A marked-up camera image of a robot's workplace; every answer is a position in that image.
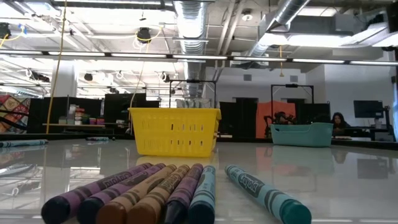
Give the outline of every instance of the ventilation duct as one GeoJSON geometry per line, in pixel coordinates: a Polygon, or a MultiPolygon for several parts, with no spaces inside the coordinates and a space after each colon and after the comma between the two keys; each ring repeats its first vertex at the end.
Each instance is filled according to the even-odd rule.
{"type": "MultiPolygon", "coordinates": [[[[205,21],[207,2],[176,1],[175,11],[178,15],[177,25],[179,36],[189,38],[182,40],[181,50],[183,54],[201,55],[205,51],[205,43],[200,41],[205,37],[205,21]]],[[[198,62],[184,62],[184,74],[187,80],[204,80],[205,64],[198,62]]],[[[189,97],[200,96],[202,84],[187,84],[189,97]]]]}
{"type": "MultiPolygon", "coordinates": [[[[310,0],[281,0],[279,8],[264,17],[266,21],[260,26],[260,29],[265,29],[265,34],[267,34],[267,31],[274,29],[279,29],[282,32],[289,31],[290,22],[309,2],[310,0]]],[[[267,40],[267,35],[263,35],[246,56],[262,57],[270,46],[267,40]]]]}

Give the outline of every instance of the storage bin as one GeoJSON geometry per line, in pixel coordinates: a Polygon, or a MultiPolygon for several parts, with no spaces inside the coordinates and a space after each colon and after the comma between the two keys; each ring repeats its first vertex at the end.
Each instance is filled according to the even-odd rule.
{"type": "Polygon", "coordinates": [[[220,109],[129,108],[141,155],[210,157],[220,109]]]}
{"type": "Polygon", "coordinates": [[[286,146],[329,147],[332,132],[333,124],[330,123],[271,125],[274,144],[286,146]]]}

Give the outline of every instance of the metal frame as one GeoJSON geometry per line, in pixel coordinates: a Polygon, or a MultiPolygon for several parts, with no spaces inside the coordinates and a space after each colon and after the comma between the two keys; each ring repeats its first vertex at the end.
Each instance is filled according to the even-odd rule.
{"type": "Polygon", "coordinates": [[[271,85],[271,118],[274,117],[274,87],[275,86],[284,86],[286,88],[298,88],[298,87],[302,87],[304,89],[304,87],[310,87],[311,88],[311,100],[312,100],[312,104],[314,104],[314,99],[313,99],[313,85],[297,85],[297,84],[285,84],[285,85],[280,85],[280,84],[276,84],[276,85],[271,85]]]}
{"type": "Polygon", "coordinates": [[[171,107],[172,102],[172,83],[173,82],[186,82],[186,83],[213,83],[214,84],[214,108],[217,108],[217,82],[216,81],[207,81],[207,80],[170,80],[169,87],[169,108],[171,107]]]}

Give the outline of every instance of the computer monitor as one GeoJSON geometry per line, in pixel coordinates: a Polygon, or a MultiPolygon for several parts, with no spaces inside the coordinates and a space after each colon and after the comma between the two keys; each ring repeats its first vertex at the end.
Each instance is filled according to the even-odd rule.
{"type": "Polygon", "coordinates": [[[383,118],[383,102],[377,100],[354,100],[355,118],[383,118]]]}

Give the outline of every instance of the crayon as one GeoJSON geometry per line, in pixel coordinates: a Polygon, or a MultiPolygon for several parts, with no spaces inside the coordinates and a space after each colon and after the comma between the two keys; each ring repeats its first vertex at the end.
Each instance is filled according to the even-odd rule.
{"type": "Polygon", "coordinates": [[[80,224],[95,224],[95,218],[98,211],[106,203],[141,183],[146,178],[163,169],[165,166],[165,164],[156,164],[118,184],[113,185],[112,187],[108,187],[107,189],[92,195],[80,204],[77,211],[77,220],[80,224]]]}
{"type": "Polygon", "coordinates": [[[108,137],[88,137],[86,141],[109,141],[108,137]]]}
{"type": "Polygon", "coordinates": [[[76,215],[79,205],[86,198],[122,180],[126,180],[151,166],[152,164],[150,163],[142,164],[51,198],[42,207],[42,218],[46,224],[62,223],[76,215]]]}
{"type": "Polygon", "coordinates": [[[170,174],[127,213],[126,223],[156,224],[162,207],[188,171],[189,166],[182,165],[170,174]]]}
{"type": "Polygon", "coordinates": [[[226,166],[225,173],[236,185],[284,224],[311,223],[310,210],[291,196],[263,183],[237,166],[226,166]]]}
{"type": "Polygon", "coordinates": [[[49,140],[19,140],[19,141],[0,141],[0,147],[19,147],[19,146],[41,146],[48,144],[49,140]]]}
{"type": "Polygon", "coordinates": [[[187,175],[170,195],[166,203],[164,224],[179,224],[183,222],[202,172],[203,166],[201,164],[192,165],[187,175]]]}
{"type": "Polygon", "coordinates": [[[175,170],[175,165],[168,165],[107,203],[98,211],[96,224],[125,224],[127,212],[175,170]]]}
{"type": "Polygon", "coordinates": [[[189,224],[212,224],[216,210],[216,169],[205,166],[188,209],[189,224]]]}

